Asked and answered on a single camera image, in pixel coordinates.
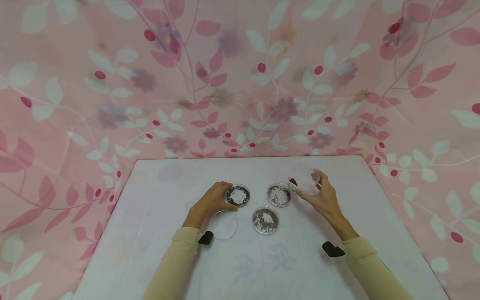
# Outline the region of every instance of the glass petri dish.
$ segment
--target glass petri dish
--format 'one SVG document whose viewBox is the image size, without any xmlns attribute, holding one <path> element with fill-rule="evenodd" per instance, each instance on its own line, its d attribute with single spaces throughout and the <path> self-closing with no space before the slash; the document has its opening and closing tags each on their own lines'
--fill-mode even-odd
<svg viewBox="0 0 480 300">
<path fill-rule="evenodd" d="M 226 240 L 235 234 L 237 226 L 237 218 L 235 218 L 233 213 L 221 210 L 212 216 L 207 230 L 213 232 L 215 239 Z"/>
</svg>

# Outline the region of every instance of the white leaf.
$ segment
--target white leaf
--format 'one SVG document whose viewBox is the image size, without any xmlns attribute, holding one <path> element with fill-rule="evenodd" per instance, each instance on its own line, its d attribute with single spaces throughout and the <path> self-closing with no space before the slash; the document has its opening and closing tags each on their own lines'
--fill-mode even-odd
<svg viewBox="0 0 480 300">
<path fill-rule="evenodd" d="M 398 162 L 402 167 L 407 168 L 408 166 L 410 166 L 410 163 L 412 162 L 412 157 L 410 155 L 404 155 L 399 159 Z"/>
<path fill-rule="evenodd" d="M 37 251 L 33 253 L 29 258 L 25 259 L 14 271 L 12 280 L 17 280 L 27 276 L 42 259 L 42 256 L 46 251 Z"/>
<path fill-rule="evenodd" d="M 167 126 L 168 126 L 168 128 L 170 128 L 172 130 L 185 131 L 185 129 L 183 127 L 181 127 L 180 125 L 175 124 L 175 123 L 168 123 Z"/>
<path fill-rule="evenodd" d="M 174 120 L 174 121 L 179 120 L 181 118 L 182 114 L 183 114 L 183 109 L 181 109 L 181 108 L 174 109 L 172 114 L 171 114 L 172 120 Z"/>
<path fill-rule="evenodd" d="M 93 92 L 98 94 L 108 94 L 108 89 L 104 82 L 88 77 L 85 77 L 84 81 L 88 88 L 91 89 Z"/>
<path fill-rule="evenodd" d="M 312 92 L 316 95 L 323 95 L 323 94 L 328 94 L 332 92 L 332 88 L 329 85 L 326 84 L 321 84 L 317 85 Z"/>
<path fill-rule="evenodd" d="M 132 20 L 137 16 L 135 9 L 126 0 L 105 0 L 105 5 L 122 19 Z"/>
<path fill-rule="evenodd" d="M 126 157 L 131 157 L 131 156 L 133 156 L 135 154 L 138 154 L 138 153 L 140 153 L 140 150 L 130 149 L 130 150 L 127 151 L 127 153 L 125 153 L 125 156 Z"/>
<path fill-rule="evenodd" d="M 148 119 L 137 119 L 135 121 L 135 124 L 137 125 L 137 127 L 145 127 L 148 124 Z"/>
<path fill-rule="evenodd" d="M 332 15 L 332 19 L 336 20 L 346 15 L 355 6 L 355 0 L 341 0 Z"/>
<path fill-rule="evenodd" d="M 113 67 L 112 67 L 112 64 L 110 63 L 110 61 L 108 61 L 106 58 L 104 58 L 100 54 L 98 54 L 95 51 L 89 49 L 88 50 L 88 56 L 93 61 L 93 63 L 97 67 L 101 68 L 102 70 L 105 70 L 107 72 L 112 72 L 113 71 Z"/>
<path fill-rule="evenodd" d="M 243 135 L 243 133 L 239 133 L 239 135 L 237 136 L 237 144 L 242 144 L 243 142 L 245 141 L 245 135 Z"/>
<path fill-rule="evenodd" d="M 297 140 L 297 142 L 300 142 L 300 143 L 308 142 L 308 138 L 305 135 L 302 135 L 302 134 L 295 135 L 295 139 Z"/>
<path fill-rule="evenodd" d="M 127 114 L 130 114 L 130 115 L 141 115 L 144 113 L 144 110 L 130 106 L 129 108 L 127 108 L 126 112 Z"/>
<path fill-rule="evenodd" d="M 270 81 L 268 75 L 263 73 L 255 73 L 250 76 L 250 79 L 257 82 L 259 85 L 264 86 Z"/>
<path fill-rule="evenodd" d="M 474 219 L 464 219 L 463 224 L 467 226 L 472 232 L 480 235 L 480 222 Z"/>
<path fill-rule="evenodd" d="M 290 43 L 286 40 L 279 40 L 275 42 L 269 49 L 268 55 L 277 56 L 283 52 L 287 47 L 290 46 Z"/>
<path fill-rule="evenodd" d="M 323 115 L 322 114 L 314 114 L 314 115 L 311 115 L 308 120 L 307 120 L 307 123 L 308 124 L 313 124 L 315 122 L 318 121 L 319 118 L 321 118 Z"/>
<path fill-rule="evenodd" d="M 290 63 L 289 58 L 282 59 L 282 61 L 278 63 L 278 65 L 275 68 L 275 71 L 273 72 L 273 78 L 278 78 L 280 75 L 282 75 L 283 72 L 287 69 L 289 63 Z"/>
<path fill-rule="evenodd" d="M 156 110 L 156 116 L 162 123 L 168 123 L 168 116 L 163 112 L 161 108 Z"/>
<path fill-rule="evenodd" d="M 36 293 L 36 290 L 40 287 L 41 284 L 41 282 L 32 284 L 31 286 L 24 289 L 20 294 L 18 294 L 14 300 L 32 300 L 33 296 Z"/>
<path fill-rule="evenodd" d="M 313 88 L 313 77 L 309 70 L 305 70 L 303 73 L 302 84 L 307 90 L 311 90 Z"/>
<path fill-rule="evenodd" d="M 462 203 L 455 191 L 451 191 L 447 194 L 447 204 L 453 216 L 458 217 L 462 214 Z"/>
<path fill-rule="evenodd" d="M 138 57 L 138 53 L 132 49 L 120 49 L 117 51 L 117 59 L 124 63 L 131 63 Z"/>
<path fill-rule="evenodd" d="M 301 16 L 305 20 L 316 20 L 327 11 L 331 2 L 332 0 L 317 0 L 317 2 L 304 11 Z"/>
<path fill-rule="evenodd" d="M 421 177 L 423 180 L 428 182 L 435 182 L 437 181 L 437 173 L 434 170 L 430 169 L 423 169 L 421 172 Z"/>
<path fill-rule="evenodd" d="M 258 52 L 264 53 L 265 52 L 265 40 L 258 31 L 249 29 L 247 30 L 247 36 L 252 44 L 252 47 L 257 50 Z"/>
<path fill-rule="evenodd" d="M 368 49 L 370 49 L 370 45 L 369 45 L 369 44 L 367 44 L 367 43 L 358 44 L 358 45 L 352 50 L 352 52 L 350 52 L 350 57 L 352 57 L 352 58 L 357 57 L 358 55 L 362 54 L 363 52 L 367 51 Z"/>
<path fill-rule="evenodd" d="M 256 128 L 256 129 L 262 129 L 262 124 L 259 121 L 250 118 L 248 120 L 248 122 L 250 123 L 250 125 L 252 127 Z"/>
<path fill-rule="evenodd" d="M 465 110 L 452 110 L 452 114 L 465 128 L 479 129 L 480 128 L 480 115 L 477 115 L 471 111 Z"/>
<path fill-rule="evenodd" d="M 47 24 L 46 5 L 27 6 L 22 14 L 22 33 L 35 33 Z"/>
<path fill-rule="evenodd" d="M 87 141 L 79 134 L 68 132 L 68 135 L 79 145 L 88 145 Z"/>
<path fill-rule="evenodd" d="M 117 97 L 125 98 L 132 95 L 132 92 L 124 87 L 117 87 L 112 94 Z"/>
<path fill-rule="evenodd" d="M 109 175 L 105 175 L 103 177 L 103 180 L 105 180 L 105 186 L 107 187 L 107 189 L 113 186 L 113 179 Z"/>
<path fill-rule="evenodd" d="M 327 47 L 327 49 L 325 50 L 325 54 L 324 54 L 324 66 L 331 69 L 335 66 L 335 62 L 336 62 L 336 53 L 335 53 L 335 49 L 333 49 L 333 46 L 330 45 Z"/>
<path fill-rule="evenodd" d="M 45 84 L 45 94 L 47 94 L 48 99 L 54 104 L 58 104 L 62 100 L 63 91 L 56 77 L 51 77 L 47 80 Z"/>
<path fill-rule="evenodd" d="M 297 125 L 303 125 L 305 124 L 305 119 L 302 118 L 302 117 L 298 117 L 298 116 L 292 116 L 292 121 L 297 124 Z"/>
<path fill-rule="evenodd" d="M 91 160 L 98 160 L 102 158 L 102 153 L 98 150 L 92 150 L 89 154 L 87 154 L 87 158 Z"/>
<path fill-rule="evenodd" d="M 285 11 L 287 10 L 289 1 L 282 1 L 280 2 L 270 14 L 270 19 L 268 20 L 268 29 L 272 30 L 280 24 L 285 15 Z"/>
<path fill-rule="evenodd" d="M 60 17 L 60 23 L 70 24 L 77 17 L 77 7 L 73 0 L 55 0 L 55 7 Z"/>
<path fill-rule="evenodd" d="M 445 237 L 446 237 L 445 227 L 437 215 L 432 217 L 432 219 L 430 220 L 430 225 L 433 228 L 433 231 L 435 231 L 435 233 L 437 234 L 437 237 L 440 240 L 445 240 Z"/>
<path fill-rule="evenodd" d="M 403 207 L 405 208 L 405 212 L 410 217 L 410 219 L 415 219 L 415 214 L 413 213 L 413 207 L 410 202 L 406 199 L 403 200 Z"/>
<path fill-rule="evenodd" d="M 113 173 L 113 169 L 112 169 L 112 166 L 109 165 L 109 164 L 106 164 L 106 163 L 101 163 L 101 162 L 98 162 L 98 165 L 100 166 L 100 168 L 102 170 L 104 170 L 106 173 Z"/>
<path fill-rule="evenodd" d="M 17 63 L 8 73 L 8 80 L 13 85 L 25 85 L 32 82 L 38 65 L 31 61 Z"/>
<path fill-rule="evenodd" d="M 120 67 L 117 69 L 117 73 L 126 79 L 131 79 L 132 77 L 135 76 L 135 72 L 132 69 L 126 68 L 126 67 Z"/>
<path fill-rule="evenodd" d="M 32 107 L 32 115 L 35 121 L 40 122 L 48 119 L 53 113 L 53 107 L 47 105 L 35 105 Z"/>
<path fill-rule="evenodd" d="M 157 130 L 153 131 L 153 133 L 155 133 L 156 135 L 161 136 L 161 137 L 170 137 L 170 133 L 165 132 L 165 131 L 160 130 L 160 129 L 157 129 Z"/>
<path fill-rule="evenodd" d="M 432 153 L 435 155 L 442 155 L 448 152 L 450 141 L 439 141 L 432 145 Z"/>
<path fill-rule="evenodd" d="M 20 237 L 20 233 L 10 236 L 3 244 L 1 257 L 8 263 L 14 263 L 24 252 L 24 243 Z"/>
</svg>

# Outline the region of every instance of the beige sleeve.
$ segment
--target beige sleeve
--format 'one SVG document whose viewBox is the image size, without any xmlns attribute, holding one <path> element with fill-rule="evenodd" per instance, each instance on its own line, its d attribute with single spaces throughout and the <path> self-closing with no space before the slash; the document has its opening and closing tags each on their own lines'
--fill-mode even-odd
<svg viewBox="0 0 480 300">
<path fill-rule="evenodd" d="M 177 300 L 202 234 L 197 228 L 177 229 L 142 300 Z"/>
<path fill-rule="evenodd" d="M 344 241 L 340 248 L 347 254 L 347 265 L 370 300 L 412 299 L 366 238 Z"/>
</svg>

